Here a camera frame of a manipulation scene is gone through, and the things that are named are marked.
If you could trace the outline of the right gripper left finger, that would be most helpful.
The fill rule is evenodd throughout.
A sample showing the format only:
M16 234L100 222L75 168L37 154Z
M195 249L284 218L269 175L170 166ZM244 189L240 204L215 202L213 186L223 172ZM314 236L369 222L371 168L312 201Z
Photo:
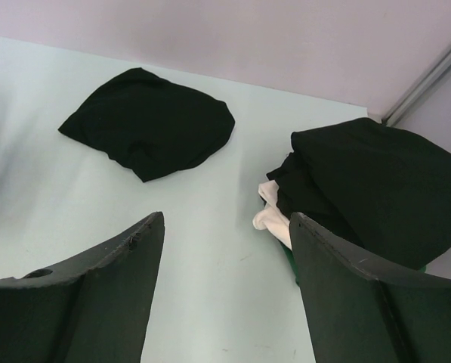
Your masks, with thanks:
M0 279L0 362L138 362L165 238L155 212L101 244Z

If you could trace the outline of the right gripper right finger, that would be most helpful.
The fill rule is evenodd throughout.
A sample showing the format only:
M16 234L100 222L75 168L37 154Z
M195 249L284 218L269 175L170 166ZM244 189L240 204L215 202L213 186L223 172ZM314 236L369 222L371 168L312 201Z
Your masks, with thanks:
M451 280L403 267L307 216L289 232L318 362L451 362Z

